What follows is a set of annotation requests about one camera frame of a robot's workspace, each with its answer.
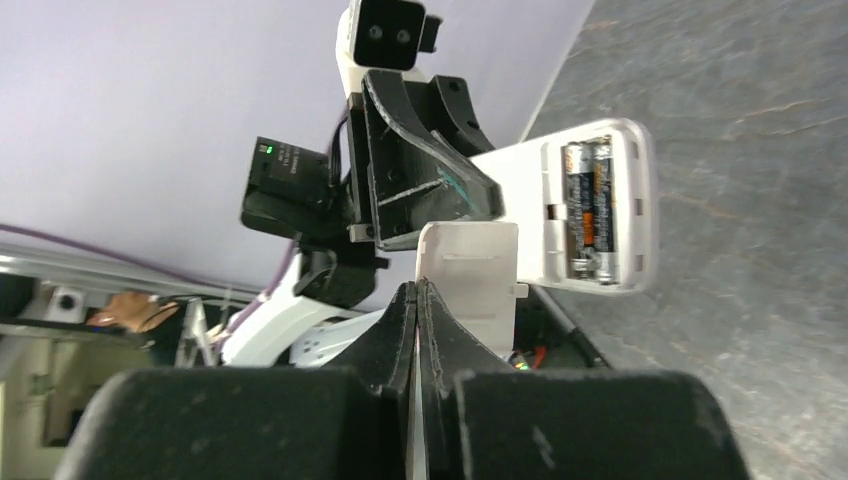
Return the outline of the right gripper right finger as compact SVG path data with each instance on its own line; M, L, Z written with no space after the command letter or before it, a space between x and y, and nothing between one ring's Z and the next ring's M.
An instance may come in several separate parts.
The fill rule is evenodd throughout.
M713 394L669 370L521 371L416 285L432 479L746 479Z

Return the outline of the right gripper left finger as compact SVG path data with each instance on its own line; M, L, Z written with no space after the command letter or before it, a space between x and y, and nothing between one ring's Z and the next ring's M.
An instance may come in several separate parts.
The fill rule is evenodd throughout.
M416 286L319 368L141 369L89 403L59 479L402 479Z

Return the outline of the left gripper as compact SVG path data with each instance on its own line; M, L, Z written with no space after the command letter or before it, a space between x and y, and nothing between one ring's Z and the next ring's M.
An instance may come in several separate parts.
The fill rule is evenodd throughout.
M354 242L413 250L429 222L488 221L505 211L500 185L472 161L495 147L463 78L369 71L363 93L348 98L347 138Z

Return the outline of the white battery compartment cover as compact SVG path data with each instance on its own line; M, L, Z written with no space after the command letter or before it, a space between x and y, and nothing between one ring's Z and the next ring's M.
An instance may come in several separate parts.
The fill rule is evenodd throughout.
M514 351L518 226L497 221L430 222L421 230L416 278L432 282L451 315L496 355Z

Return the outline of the AAA battery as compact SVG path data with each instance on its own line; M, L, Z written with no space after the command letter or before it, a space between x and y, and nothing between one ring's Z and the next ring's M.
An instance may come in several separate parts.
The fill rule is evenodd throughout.
M571 142L563 147L566 167L568 224L574 236L571 268L578 279L588 279L594 262L593 151L587 143Z
M617 282L611 138L600 137L593 143L593 150L596 279L602 285L611 285Z

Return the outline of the white remote control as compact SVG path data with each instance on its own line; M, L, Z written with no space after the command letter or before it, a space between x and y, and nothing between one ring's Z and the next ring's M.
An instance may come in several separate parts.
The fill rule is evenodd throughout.
M518 227L517 278L602 296L646 290L659 260L654 142L605 118L473 157Z

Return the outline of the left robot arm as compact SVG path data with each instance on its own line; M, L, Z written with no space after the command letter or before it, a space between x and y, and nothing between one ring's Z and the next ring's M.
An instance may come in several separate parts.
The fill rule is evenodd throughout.
M472 161L492 149L464 79L376 69L349 96L326 152L258 138L241 221L291 247L222 329L223 364L274 364L312 326L370 296L388 254L415 249L426 224L501 216L499 185Z

